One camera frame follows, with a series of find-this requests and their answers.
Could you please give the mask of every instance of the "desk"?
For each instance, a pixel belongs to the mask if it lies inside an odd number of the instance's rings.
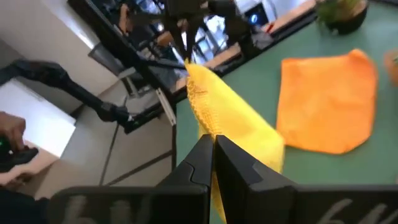
[[[295,18],[313,6],[305,2],[285,18]],[[280,63],[289,57],[346,54],[354,48],[377,63],[379,83],[373,133],[350,153],[333,156],[285,147],[283,175],[300,184],[394,184],[398,176],[398,88],[383,66],[385,52],[398,47],[398,8],[371,1],[362,27],[347,36],[322,32],[315,22],[301,27],[256,58],[227,74],[223,80],[275,127],[280,88]],[[275,26],[286,22],[277,21]],[[230,50],[224,55],[233,55]],[[177,164],[198,139],[198,127],[187,99],[177,104]],[[220,223],[211,211],[211,223]]]

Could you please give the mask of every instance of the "plant pot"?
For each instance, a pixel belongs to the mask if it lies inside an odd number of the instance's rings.
[[[350,19],[330,23],[325,22],[325,25],[330,31],[337,31],[339,35],[350,34],[361,27],[363,21],[365,20],[367,11],[368,5],[366,5],[366,7],[360,13]]]

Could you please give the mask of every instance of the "game controller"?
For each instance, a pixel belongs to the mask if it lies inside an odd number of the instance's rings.
[[[29,163],[38,153],[37,148],[28,146],[21,151],[12,150],[8,139],[0,136],[0,173],[9,172],[17,165]]]

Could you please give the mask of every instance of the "orange cloth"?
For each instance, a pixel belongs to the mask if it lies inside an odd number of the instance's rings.
[[[377,69],[360,50],[282,61],[277,131],[287,145],[342,154],[371,135]]]

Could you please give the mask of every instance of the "floor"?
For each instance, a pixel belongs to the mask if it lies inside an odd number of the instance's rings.
[[[118,83],[101,98],[121,105],[125,96],[123,84]],[[126,106],[138,112],[156,101],[154,93],[149,93],[140,100],[128,100]],[[85,108],[62,158],[21,192],[41,198],[73,186],[154,186],[170,173],[172,127],[165,116],[128,135],[122,128],[115,134],[116,126],[102,122],[92,109]],[[147,163],[155,158],[155,163]]]

